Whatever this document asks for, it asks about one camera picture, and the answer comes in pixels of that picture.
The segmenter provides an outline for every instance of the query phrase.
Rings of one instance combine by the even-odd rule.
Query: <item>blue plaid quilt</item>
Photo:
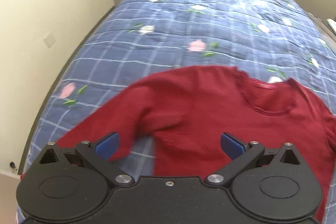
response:
[[[238,66],[253,78],[292,77],[336,113],[336,60],[293,0],[123,0],[81,47],[50,96],[24,171],[41,148],[132,82],[192,65]],[[151,175],[153,140],[138,140],[119,166]],[[336,222],[331,182],[326,223]],[[18,221],[24,217],[18,209]]]

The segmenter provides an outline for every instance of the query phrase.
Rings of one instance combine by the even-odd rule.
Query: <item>wall switch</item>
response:
[[[43,39],[44,43],[46,44],[46,46],[48,48],[50,48],[56,41],[54,35],[52,34],[52,32],[49,32]]]

